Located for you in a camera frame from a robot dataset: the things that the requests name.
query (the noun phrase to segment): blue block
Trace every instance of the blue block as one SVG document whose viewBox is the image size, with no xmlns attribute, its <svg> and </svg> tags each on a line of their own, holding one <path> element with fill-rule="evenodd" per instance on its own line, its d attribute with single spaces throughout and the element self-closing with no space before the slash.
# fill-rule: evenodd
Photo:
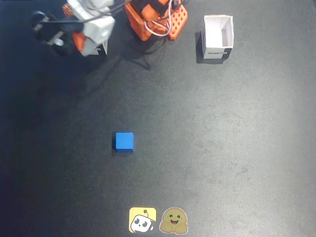
<svg viewBox="0 0 316 237">
<path fill-rule="evenodd" d="M 134 134 L 132 132 L 117 132 L 115 146 L 118 152 L 133 152 Z"/>
</svg>

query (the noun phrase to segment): orange bracket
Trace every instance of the orange bracket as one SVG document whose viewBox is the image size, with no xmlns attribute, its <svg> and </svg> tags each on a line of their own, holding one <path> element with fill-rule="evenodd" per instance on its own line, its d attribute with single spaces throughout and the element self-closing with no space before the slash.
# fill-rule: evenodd
<svg viewBox="0 0 316 237">
<path fill-rule="evenodd" d="M 188 12 L 183 5 L 172 14 L 172 30 L 169 34 L 171 40 L 175 40 L 188 20 Z"/>
</svg>

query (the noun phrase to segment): cardboard box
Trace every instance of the cardboard box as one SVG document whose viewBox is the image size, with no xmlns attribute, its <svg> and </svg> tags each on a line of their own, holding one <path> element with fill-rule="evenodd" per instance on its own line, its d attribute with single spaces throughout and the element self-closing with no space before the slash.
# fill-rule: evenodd
<svg viewBox="0 0 316 237">
<path fill-rule="evenodd" d="M 233 17 L 206 15 L 202 30 L 204 59 L 227 59 L 234 46 Z"/>
</svg>

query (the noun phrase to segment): hugging face sticker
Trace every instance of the hugging face sticker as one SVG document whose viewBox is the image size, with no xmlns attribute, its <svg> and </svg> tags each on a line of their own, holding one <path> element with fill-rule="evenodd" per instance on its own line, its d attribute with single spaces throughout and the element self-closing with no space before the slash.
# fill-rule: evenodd
<svg viewBox="0 0 316 237">
<path fill-rule="evenodd" d="M 166 234 L 186 234 L 188 232 L 188 217 L 184 210 L 178 207 L 167 209 L 162 215 L 159 229 Z"/>
</svg>

